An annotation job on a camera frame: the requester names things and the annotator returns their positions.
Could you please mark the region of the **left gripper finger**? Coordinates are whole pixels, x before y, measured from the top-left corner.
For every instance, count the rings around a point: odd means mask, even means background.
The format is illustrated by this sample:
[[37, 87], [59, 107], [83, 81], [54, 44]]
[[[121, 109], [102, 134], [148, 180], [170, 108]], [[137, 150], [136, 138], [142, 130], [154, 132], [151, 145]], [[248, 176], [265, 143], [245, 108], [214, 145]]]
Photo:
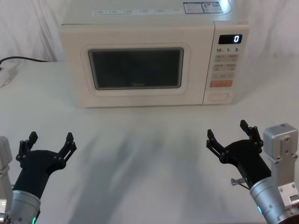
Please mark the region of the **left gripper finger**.
[[71, 132], [66, 136], [65, 143], [60, 151], [54, 156], [54, 161], [66, 163], [72, 154], [77, 150], [77, 146], [74, 142], [74, 137]]
[[38, 135], [36, 132], [31, 132], [27, 140], [21, 140], [19, 145], [19, 152], [16, 156], [16, 160], [20, 163], [20, 167], [23, 167], [23, 162], [26, 155], [31, 151], [33, 145], [36, 143]]

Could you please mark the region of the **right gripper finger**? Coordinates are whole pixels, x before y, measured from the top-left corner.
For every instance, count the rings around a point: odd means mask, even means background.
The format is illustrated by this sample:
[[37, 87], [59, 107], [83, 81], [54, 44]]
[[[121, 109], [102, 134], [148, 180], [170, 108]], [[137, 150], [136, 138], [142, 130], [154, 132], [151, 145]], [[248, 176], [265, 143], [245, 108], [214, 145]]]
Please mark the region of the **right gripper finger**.
[[207, 137], [206, 147], [219, 159], [219, 161], [224, 161], [225, 148], [216, 140], [211, 129], [208, 129]]
[[245, 120], [241, 120], [240, 127], [253, 142], [254, 146], [257, 147], [257, 152], [260, 154], [262, 152], [263, 140], [260, 137], [257, 126], [250, 127]]

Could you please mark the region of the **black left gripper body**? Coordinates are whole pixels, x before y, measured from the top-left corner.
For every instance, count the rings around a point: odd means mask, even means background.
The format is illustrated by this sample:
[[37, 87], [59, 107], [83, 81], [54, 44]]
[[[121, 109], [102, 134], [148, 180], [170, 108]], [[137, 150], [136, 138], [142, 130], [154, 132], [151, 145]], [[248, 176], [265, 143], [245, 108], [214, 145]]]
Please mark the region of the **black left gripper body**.
[[58, 153], [48, 150], [35, 150], [26, 154], [18, 154], [19, 174], [13, 191], [24, 191], [41, 198], [50, 175], [65, 168], [66, 162]]

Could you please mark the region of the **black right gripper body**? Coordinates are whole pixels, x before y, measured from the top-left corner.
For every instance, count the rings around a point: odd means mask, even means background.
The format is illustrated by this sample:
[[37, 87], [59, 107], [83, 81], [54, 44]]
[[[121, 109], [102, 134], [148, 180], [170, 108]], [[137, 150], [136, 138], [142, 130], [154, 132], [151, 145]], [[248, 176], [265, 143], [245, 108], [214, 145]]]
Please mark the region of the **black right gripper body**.
[[260, 156], [263, 142], [239, 140], [224, 147], [220, 152], [220, 162], [235, 166], [248, 187], [271, 177], [271, 171]]

